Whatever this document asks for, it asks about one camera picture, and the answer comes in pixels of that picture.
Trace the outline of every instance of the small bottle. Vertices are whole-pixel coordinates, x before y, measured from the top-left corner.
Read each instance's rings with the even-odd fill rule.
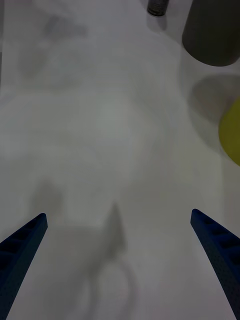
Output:
[[[164,16],[169,0],[149,0],[147,5],[147,12],[152,16]]]

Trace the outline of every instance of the yellow ball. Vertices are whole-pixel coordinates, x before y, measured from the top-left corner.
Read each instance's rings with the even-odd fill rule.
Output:
[[[223,115],[218,134],[224,151],[240,166],[240,98]]]

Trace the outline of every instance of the dark bottle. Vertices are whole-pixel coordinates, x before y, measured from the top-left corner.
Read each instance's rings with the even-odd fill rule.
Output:
[[[193,0],[182,44],[195,59],[228,66],[240,57],[240,0]]]
[[[153,16],[164,16],[167,7],[169,5],[169,0],[149,0],[147,5],[147,12]]]

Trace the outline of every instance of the table surface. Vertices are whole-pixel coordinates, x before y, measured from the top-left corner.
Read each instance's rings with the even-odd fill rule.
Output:
[[[181,45],[190,0],[7,0],[0,95],[0,237],[48,230],[8,320],[233,320],[190,226],[240,236],[240,168],[218,121],[240,63]]]

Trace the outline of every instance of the white surface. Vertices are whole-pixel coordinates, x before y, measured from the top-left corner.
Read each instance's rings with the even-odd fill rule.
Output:
[[[190,216],[240,236],[240,168],[218,142],[240,65],[185,52],[190,4],[156,19],[144,0],[7,0],[1,239],[49,223],[8,320],[235,318]]]

